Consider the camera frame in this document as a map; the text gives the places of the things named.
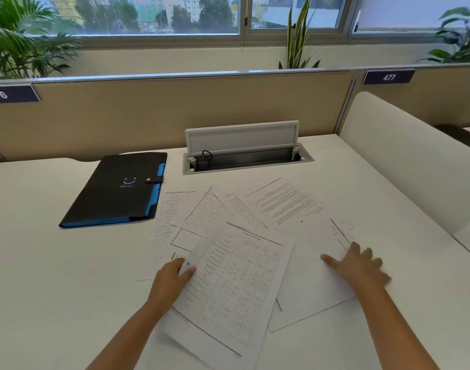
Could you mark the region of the green leafy plant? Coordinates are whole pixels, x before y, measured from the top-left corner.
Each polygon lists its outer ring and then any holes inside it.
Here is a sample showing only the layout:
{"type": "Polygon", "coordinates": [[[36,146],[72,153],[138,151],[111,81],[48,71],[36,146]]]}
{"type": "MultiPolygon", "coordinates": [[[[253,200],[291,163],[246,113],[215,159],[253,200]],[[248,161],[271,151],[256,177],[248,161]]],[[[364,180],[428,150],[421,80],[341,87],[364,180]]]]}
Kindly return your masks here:
{"type": "Polygon", "coordinates": [[[451,50],[436,48],[427,53],[420,61],[434,63],[470,63],[470,8],[455,7],[444,12],[441,25],[434,37],[451,50]]]}

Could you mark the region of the form printed paper sheet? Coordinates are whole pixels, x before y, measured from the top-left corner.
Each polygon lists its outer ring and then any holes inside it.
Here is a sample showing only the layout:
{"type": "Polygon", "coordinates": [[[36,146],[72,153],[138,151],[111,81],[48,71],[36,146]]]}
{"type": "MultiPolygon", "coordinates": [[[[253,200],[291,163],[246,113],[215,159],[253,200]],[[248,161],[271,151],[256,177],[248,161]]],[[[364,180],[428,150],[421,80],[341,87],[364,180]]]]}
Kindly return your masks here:
{"type": "Polygon", "coordinates": [[[194,191],[167,191],[162,194],[158,221],[154,231],[153,249],[161,249],[166,246],[168,239],[172,234],[178,234],[179,227],[172,224],[173,219],[188,203],[190,198],[196,194],[194,191]]]}

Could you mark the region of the person's right forearm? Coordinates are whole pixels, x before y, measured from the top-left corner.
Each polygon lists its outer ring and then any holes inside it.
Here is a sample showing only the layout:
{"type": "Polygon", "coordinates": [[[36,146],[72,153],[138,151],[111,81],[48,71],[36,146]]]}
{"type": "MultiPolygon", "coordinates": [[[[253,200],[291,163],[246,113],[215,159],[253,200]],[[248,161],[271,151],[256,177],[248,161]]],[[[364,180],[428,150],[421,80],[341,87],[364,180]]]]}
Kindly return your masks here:
{"type": "Polygon", "coordinates": [[[440,370],[384,286],[353,286],[382,370],[440,370]]]}

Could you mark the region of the grey window frame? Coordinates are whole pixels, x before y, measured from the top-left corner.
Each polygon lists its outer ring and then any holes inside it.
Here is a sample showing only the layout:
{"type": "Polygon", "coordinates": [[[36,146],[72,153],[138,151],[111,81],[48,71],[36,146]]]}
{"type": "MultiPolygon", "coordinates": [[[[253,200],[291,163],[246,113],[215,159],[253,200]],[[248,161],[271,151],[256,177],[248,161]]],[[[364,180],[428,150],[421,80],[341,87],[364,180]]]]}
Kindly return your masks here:
{"type": "MultiPolygon", "coordinates": [[[[81,49],[286,46],[305,0],[39,0],[81,49]]],[[[470,0],[310,0],[305,46],[441,43],[438,14],[470,0]]]]}

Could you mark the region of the box outline paper sheet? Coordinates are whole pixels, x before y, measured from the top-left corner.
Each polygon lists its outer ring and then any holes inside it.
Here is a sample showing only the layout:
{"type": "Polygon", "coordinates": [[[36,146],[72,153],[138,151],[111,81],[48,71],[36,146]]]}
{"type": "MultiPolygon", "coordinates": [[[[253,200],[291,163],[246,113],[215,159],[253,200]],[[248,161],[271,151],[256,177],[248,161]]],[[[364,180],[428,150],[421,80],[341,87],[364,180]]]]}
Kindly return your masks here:
{"type": "Polygon", "coordinates": [[[200,238],[201,236],[174,225],[164,228],[158,226],[134,277],[134,283],[151,281],[165,263],[177,258],[187,258],[200,238]]]}

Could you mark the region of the green palm plant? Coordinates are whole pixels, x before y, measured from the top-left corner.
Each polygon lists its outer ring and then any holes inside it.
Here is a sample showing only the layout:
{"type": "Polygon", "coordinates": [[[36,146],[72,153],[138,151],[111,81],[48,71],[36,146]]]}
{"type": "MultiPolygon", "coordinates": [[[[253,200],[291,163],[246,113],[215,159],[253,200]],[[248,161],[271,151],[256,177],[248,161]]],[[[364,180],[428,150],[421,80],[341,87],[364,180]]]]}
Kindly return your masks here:
{"type": "Polygon", "coordinates": [[[0,0],[0,80],[64,74],[81,49],[67,26],[39,0],[0,0]]]}

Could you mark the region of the small table printed paper sheet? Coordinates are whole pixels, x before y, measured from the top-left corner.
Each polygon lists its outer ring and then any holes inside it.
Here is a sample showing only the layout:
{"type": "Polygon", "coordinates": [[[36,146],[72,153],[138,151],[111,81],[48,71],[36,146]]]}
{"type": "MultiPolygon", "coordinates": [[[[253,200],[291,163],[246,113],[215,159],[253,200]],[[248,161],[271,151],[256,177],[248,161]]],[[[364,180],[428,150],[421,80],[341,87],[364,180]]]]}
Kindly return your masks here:
{"type": "Polygon", "coordinates": [[[204,236],[208,228],[219,216],[230,214],[227,206],[217,195],[219,186],[196,192],[179,210],[171,224],[199,236],[204,236]]]}

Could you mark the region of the green snake plant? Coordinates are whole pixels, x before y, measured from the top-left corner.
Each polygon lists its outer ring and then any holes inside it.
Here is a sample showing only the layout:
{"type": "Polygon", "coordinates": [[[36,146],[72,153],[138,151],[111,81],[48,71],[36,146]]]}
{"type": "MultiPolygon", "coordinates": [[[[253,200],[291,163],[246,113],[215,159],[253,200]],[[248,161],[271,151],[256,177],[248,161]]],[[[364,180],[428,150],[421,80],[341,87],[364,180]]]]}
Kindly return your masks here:
{"type": "Polygon", "coordinates": [[[309,23],[307,21],[310,9],[310,0],[305,0],[296,22],[292,23],[293,6],[290,6],[287,21],[286,36],[286,64],[280,61],[278,69],[304,69],[310,62],[310,58],[302,59],[303,50],[308,38],[309,23]]]}

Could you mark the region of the black folder with blue edges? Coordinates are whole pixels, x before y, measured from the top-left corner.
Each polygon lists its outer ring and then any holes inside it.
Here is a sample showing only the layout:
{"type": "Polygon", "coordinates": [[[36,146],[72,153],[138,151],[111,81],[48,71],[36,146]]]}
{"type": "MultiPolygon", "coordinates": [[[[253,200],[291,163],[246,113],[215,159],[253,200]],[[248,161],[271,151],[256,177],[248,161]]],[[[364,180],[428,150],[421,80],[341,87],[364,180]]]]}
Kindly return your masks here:
{"type": "Polygon", "coordinates": [[[154,218],[167,157],[166,152],[103,157],[59,227],[91,227],[154,218]]]}

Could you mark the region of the large table printed paper sheet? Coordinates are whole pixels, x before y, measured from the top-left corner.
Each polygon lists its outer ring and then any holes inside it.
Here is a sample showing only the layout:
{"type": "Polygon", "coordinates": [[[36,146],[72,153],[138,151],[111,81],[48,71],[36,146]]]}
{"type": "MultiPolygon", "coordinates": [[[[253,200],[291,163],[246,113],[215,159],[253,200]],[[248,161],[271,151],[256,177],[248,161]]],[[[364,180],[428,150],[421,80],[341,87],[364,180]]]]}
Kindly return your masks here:
{"type": "Polygon", "coordinates": [[[186,259],[196,272],[172,308],[238,347],[262,346],[293,246],[274,230],[217,222],[186,259]]]}

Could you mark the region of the narrow table printed paper sheet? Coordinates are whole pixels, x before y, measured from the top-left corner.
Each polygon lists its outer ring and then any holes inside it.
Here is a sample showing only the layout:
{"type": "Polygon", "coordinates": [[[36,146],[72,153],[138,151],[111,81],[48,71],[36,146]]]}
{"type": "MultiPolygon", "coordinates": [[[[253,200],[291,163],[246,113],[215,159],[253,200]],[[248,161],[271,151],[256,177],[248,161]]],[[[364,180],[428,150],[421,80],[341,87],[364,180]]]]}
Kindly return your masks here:
{"type": "Polygon", "coordinates": [[[268,227],[251,211],[234,193],[224,198],[228,210],[235,218],[252,227],[268,229],[268,227]]]}

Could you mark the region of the wide beige desk partition panel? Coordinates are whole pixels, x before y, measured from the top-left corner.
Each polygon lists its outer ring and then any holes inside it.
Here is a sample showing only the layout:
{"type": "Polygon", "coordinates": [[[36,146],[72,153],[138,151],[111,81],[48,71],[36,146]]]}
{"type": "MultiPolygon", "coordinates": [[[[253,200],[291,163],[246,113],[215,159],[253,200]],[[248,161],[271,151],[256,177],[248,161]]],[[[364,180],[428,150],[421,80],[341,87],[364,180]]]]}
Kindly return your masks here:
{"type": "Polygon", "coordinates": [[[0,160],[99,160],[186,145],[185,130],[299,121],[299,136],[334,132],[350,70],[270,70],[43,78],[39,101],[0,103],[0,160]]]}

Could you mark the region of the short beige desk partition panel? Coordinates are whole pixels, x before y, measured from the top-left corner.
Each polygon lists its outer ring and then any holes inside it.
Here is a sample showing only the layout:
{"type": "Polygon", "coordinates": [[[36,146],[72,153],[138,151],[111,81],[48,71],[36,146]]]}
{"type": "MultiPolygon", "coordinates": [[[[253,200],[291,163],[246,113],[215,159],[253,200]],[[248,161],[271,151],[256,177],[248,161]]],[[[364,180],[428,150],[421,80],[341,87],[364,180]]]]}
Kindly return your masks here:
{"type": "Polygon", "coordinates": [[[470,63],[414,64],[349,69],[352,79],[334,133],[344,126],[351,104],[361,92],[369,92],[412,116],[436,126],[455,124],[470,128],[470,63]],[[408,84],[362,86],[368,70],[415,69],[408,84]]]}

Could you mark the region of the plain white paper sheet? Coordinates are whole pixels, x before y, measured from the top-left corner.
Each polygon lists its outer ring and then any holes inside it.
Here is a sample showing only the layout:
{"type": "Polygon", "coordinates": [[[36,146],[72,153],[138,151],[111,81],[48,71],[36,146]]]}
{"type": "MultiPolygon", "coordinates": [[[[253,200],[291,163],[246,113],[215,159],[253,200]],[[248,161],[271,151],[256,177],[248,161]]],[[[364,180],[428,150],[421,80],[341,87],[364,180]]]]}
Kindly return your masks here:
{"type": "Polygon", "coordinates": [[[176,309],[162,318],[161,329],[173,341],[185,348],[213,370],[255,370],[261,345],[238,347],[218,332],[209,334],[176,309]]]}

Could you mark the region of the person's left hand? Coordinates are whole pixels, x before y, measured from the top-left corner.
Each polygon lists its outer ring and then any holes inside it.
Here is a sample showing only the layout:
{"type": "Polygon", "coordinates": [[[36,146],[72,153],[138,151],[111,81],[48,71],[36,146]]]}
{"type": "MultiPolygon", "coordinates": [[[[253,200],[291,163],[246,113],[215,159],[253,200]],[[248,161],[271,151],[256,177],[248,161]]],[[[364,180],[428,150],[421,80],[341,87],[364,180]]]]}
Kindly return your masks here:
{"type": "Polygon", "coordinates": [[[153,311],[164,315],[178,299],[189,282],[179,281],[179,270],[190,268],[183,268],[184,266],[188,266],[188,263],[180,257],[164,264],[157,272],[146,301],[153,311]]]}

